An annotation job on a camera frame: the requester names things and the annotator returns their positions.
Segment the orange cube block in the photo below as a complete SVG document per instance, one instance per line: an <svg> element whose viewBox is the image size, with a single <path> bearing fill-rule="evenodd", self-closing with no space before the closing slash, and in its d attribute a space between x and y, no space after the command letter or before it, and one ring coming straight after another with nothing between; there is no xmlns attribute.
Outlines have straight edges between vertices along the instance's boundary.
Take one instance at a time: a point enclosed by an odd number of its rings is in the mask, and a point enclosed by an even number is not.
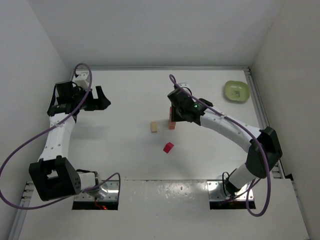
<svg viewBox="0 0 320 240"><path fill-rule="evenodd" d="M176 126L175 126L175 125L170 125L168 128L169 128L170 130L174 130L174 129L176 128Z"/></svg>

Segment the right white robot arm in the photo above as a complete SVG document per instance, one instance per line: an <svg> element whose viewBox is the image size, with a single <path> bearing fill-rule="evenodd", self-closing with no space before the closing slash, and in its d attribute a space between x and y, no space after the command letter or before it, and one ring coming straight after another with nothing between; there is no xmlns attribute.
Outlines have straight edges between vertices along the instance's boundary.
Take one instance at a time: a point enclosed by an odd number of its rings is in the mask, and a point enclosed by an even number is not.
<svg viewBox="0 0 320 240"><path fill-rule="evenodd" d="M235 123L228 121L225 116L216 114L219 111L216 107L213 108L215 111L207 108L207 106L212 107L213 104L203 98L200 99L202 103L196 102L178 88L170 92L167 97L172 107L170 118L174 122L195 123L213 130L236 143L247 153L245 163L235 169L224 182L227 194L235 196L244 185L252 180L267 177L264 159L254 138L261 144L270 170L282 157L283 152L277 132L273 128L267 126L259 129L240 122L240 125L251 132L248 134Z"/></svg>

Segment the magenta roof block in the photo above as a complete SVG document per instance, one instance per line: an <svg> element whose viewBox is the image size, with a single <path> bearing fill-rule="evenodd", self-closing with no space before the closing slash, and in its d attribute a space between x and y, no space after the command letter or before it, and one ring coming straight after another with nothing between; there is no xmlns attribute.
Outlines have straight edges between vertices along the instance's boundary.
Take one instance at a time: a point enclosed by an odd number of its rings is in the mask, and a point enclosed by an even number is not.
<svg viewBox="0 0 320 240"><path fill-rule="evenodd" d="M168 153L173 149L173 147L174 147L174 144L171 143L171 142L168 142L168 143L164 146L163 151L168 154Z"/></svg>

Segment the green plastic bowl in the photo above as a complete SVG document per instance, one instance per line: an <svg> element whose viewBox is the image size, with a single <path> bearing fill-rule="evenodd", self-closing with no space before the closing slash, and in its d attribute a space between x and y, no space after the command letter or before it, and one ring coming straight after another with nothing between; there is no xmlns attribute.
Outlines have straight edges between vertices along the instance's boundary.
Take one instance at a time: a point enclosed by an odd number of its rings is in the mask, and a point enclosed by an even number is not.
<svg viewBox="0 0 320 240"><path fill-rule="evenodd" d="M242 81L227 81L224 85L224 97L234 103L245 103L250 98L250 88Z"/></svg>

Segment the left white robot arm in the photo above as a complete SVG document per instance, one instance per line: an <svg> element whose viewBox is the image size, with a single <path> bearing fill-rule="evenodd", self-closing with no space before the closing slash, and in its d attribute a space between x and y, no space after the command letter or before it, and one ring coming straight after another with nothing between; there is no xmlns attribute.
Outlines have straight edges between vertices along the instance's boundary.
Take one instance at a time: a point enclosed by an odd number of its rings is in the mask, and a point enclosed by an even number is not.
<svg viewBox="0 0 320 240"><path fill-rule="evenodd" d="M79 108L84 111L103 111L111 102L102 87L96 86L97 98L91 91L72 81L55 84L47 110L50 127L44 149L37 162L29 165L29 174L42 201L50 201L99 191L96 171L76 170L68 159L72 130L77 122Z"/></svg>

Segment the brown printed rectangular block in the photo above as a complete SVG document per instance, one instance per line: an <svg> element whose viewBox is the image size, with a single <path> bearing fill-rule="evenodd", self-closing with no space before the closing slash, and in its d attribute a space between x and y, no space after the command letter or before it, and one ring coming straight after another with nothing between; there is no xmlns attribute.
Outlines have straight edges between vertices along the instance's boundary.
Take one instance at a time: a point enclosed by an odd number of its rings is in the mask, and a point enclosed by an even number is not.
<svg viewBox="0 0 320 240"><path fill-rule="evenodd" d="M175 122L174 116L175 116L175 114L174 114L174 108L173 108L173 106L171 106L171 107L169 108L169 120L170 120L171 122Z"/></svg>

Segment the natural wood long block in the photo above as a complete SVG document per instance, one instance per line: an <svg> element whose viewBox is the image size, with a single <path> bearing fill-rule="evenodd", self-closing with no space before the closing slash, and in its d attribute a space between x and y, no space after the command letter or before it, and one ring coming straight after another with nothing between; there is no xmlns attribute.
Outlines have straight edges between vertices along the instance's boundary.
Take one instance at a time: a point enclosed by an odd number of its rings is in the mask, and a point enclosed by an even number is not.
<svg viewBox="0 0 320 240"><path fill-rule="evenodd" d="M152 121L150 123L150 131L151 133L157 133L158 132L158 125L156 121Z"/></svg>

